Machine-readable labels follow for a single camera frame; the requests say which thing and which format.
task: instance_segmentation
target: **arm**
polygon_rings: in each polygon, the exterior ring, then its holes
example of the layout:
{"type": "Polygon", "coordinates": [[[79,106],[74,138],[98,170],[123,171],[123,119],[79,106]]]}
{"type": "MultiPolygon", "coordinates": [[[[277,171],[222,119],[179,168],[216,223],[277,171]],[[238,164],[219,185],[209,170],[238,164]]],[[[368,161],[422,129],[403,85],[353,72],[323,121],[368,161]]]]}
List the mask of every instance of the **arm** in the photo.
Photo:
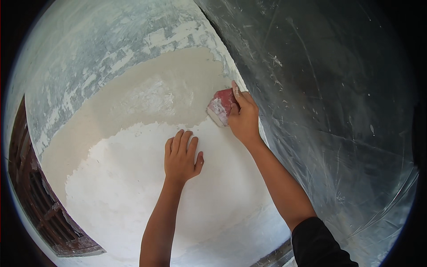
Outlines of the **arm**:
{"type": "Polygon", "coordinates": [[[232,105],[228,124],[254,158],[277,210],[293,231],[300,222],[316,217],[316,213],[302,187],[261,139],[257,104],[248,92],[240,91],[235,81],[231,85],[240,110],[232,105]]]}
{"type": "Polygon", "coordinates": [[[176,212],[182,189],[187,180],[200,174],[203,166],[203,152],[197,155],[194,164],[198,138],[193,133],[180,130],[165,145],[164,171],[166,178],[153,213],[148,220],[141,242],[140,266],[169,266],[175,233],[176,212]]]}

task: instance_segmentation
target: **sanding sponge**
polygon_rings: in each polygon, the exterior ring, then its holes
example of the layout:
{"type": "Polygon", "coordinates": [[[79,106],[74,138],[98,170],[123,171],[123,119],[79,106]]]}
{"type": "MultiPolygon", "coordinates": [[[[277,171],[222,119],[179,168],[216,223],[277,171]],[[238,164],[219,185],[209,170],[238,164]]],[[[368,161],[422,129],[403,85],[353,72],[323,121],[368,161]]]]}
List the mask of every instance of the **sanding sponge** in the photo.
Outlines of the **sanding sponge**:
{"type": "Polygon", "coordinates": [[[233,94],[233,89],[225,89],[216,92],[209,102],[206,109],[209,116],[218,124],[218,126],[228,126],[228,117],[230,116],[231,104],[235,103],[240,109],[239,103],[233,94]]]}

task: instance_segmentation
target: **transparent plastic sheeting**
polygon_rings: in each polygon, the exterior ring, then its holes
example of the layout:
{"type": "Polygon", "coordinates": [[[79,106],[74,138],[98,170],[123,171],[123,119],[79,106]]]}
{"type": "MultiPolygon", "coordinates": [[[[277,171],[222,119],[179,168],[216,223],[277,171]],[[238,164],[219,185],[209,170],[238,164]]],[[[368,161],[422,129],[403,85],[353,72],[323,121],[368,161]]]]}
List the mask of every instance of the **transparent plastic sheeting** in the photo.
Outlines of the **transparent plastic sheeting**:
{"type": "Polygon", "coordinates": [[[415,84],[380,10],[361,1],[196,0],[260,107],[274,154],[360,266],[410,211],[415,84]]]}

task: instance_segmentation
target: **black sleeve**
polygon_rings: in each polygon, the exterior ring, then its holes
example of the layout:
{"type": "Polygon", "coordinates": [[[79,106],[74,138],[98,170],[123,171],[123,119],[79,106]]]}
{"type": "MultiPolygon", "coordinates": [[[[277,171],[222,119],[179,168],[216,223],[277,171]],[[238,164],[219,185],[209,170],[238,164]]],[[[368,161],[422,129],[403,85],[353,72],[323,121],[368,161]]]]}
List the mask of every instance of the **black sleeve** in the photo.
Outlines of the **black sleeve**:
{"type": "Polygon", "coordinates": [[[311,217],[298,224],[292,232],[292,246],[298,267],[344,266],[358,267],[342,250],[325,224],[311,217]]]}

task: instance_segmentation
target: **forearm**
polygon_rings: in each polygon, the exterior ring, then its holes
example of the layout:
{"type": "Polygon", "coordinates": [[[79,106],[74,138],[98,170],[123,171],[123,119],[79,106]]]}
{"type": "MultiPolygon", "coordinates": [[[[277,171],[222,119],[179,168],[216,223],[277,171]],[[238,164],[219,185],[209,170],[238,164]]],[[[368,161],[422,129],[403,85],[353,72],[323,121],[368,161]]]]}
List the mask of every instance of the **forearm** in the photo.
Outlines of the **forearm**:
{"type": "Polygon", "coordinates": [[[184,187],[165,179],[141,242],[140,266],[169,266],[176,212],[184,187]]]}
{"type": "Polygon", "coordinates": [[[264,178],[273,202],[291,231],[303,220],[316,216],[300,184],[261,140],[247,146],[264,178]]]}

